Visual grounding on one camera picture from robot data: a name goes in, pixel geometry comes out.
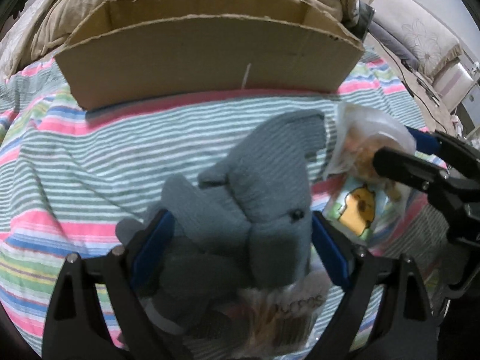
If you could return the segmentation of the clear snack bag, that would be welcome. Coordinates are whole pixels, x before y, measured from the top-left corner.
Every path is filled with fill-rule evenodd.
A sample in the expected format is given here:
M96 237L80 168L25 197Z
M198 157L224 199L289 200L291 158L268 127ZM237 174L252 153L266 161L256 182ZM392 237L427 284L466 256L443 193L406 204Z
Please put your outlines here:
M394 203L408 196L408 188L381 177L374 169L374 155L382 148L413 155L416 141L393 116L368 106L343 102L337 108L336 143L324 177L346 173L383 188Z

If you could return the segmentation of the grey knitted sock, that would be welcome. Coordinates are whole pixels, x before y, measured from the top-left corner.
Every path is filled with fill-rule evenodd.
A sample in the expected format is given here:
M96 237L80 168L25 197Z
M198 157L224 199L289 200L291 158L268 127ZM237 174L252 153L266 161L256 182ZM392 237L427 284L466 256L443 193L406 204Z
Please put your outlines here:
M118 223L115 234L127 244L159 211L174 217L160 270L139 293L157 328L180 335L240 289L281 289L304 278L312 239L307 163L325 147L321 111L275 116L195 183L171 175L158 202Z

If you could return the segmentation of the cartoon tissue pack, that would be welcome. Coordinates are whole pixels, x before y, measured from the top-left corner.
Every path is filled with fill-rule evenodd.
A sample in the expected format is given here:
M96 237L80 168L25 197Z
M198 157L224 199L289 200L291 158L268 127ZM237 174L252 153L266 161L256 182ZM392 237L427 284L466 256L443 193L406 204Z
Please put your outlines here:
M404 215L409 194L398 182L369 184L348 176L322 214L345 236L368 245Z

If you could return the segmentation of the crinkly snack packet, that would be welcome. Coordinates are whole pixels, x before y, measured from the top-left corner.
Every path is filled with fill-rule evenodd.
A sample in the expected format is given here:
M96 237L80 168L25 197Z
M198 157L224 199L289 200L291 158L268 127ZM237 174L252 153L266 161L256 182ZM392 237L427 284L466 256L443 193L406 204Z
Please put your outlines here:
M238 291L238 300L228 308L226 332L215 347L227 359L271 358L301 349L331 285L320 269L281 289Z

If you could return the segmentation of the striped colourful towel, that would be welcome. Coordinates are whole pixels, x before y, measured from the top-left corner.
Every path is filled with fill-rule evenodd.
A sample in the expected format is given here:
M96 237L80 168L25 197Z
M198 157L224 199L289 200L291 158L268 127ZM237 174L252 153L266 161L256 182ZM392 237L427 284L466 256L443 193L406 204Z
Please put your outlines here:
M70 252L90 258L117 242L176 173L197 174L273 116L317 108L334 141L341 102L404 125L429 123L379 55L367 51L336 94L234 91L186 94L86 112L55 61L1 82L1 305L34 353Z

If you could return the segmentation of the open cardboard box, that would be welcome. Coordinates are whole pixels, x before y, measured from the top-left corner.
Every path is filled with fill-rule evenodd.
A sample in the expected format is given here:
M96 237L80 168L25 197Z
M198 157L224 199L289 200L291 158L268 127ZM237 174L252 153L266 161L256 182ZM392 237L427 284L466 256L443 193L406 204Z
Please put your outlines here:
M289 20L247 15L145 19L147 4L101 5L55 56L79 106L232 89L334 92L365 49L335 19L302 7Z

